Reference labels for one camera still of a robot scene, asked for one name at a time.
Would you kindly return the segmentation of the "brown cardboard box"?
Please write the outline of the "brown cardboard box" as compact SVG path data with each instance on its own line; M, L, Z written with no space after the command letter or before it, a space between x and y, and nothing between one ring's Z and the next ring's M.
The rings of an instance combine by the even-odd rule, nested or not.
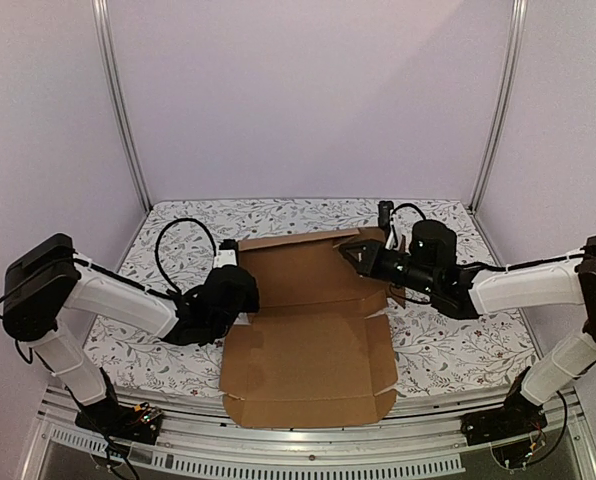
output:
M224 340L219 388L235 423L349 427L390 412L398 370L387 285L359 276L338 251L382 237L360 227L240 241L260 309Z

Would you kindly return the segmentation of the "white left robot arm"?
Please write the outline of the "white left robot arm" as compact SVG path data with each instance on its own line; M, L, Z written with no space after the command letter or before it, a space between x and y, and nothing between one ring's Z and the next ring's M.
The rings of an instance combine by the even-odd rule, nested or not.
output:
M126 412L110 399L102 370L60 322L60 313L110 318L168 344L210 344L225 337L239 316L260 308L256 281L237 260L234 249L220 249L202 284L162 293L93 263L75 250L70 236L57 233L7 268L0 320L88 407L94 424L116 434L126 426Z

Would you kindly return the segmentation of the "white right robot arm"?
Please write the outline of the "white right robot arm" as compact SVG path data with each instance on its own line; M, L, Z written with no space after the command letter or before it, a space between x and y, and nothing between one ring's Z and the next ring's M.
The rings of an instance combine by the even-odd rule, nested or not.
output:
M395 238L345 242L341 256L362 277L428 297L444 316L473 320L498 311L546 305L582 305L584 325L561 340L516 380L495 427L515 436L530 424L534 409L596 362L596 236L559 257L505 267L457 262L457 235L436 220L414 224L407 250Z

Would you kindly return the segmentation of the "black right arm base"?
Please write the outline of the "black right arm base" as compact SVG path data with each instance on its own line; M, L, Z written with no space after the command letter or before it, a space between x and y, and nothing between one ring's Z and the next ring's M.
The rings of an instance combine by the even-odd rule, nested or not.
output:
M492 455L507 470L527 467L537 450L545 445L544 411L521 394L528 371L525 368L516 377L500 407L468 413L460 419L460 431L469 446L506 441L494 447Z

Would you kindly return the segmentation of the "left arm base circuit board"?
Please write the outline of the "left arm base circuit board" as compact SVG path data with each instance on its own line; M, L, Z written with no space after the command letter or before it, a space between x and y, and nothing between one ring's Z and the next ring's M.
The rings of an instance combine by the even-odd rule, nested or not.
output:
M143 402L132 407L132 424L154 425L163 415L163 410Z

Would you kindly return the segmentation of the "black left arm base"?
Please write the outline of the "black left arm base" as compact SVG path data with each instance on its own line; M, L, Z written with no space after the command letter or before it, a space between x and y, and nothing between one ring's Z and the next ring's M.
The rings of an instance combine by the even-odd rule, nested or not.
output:
M79 412L75 425L79 428L97 432L106 437L155 445L160 433L163 415L154 425L132 424L132 407L119 403L111 380L100 369L105 384L105 396L102 400L88 406L76 401Z

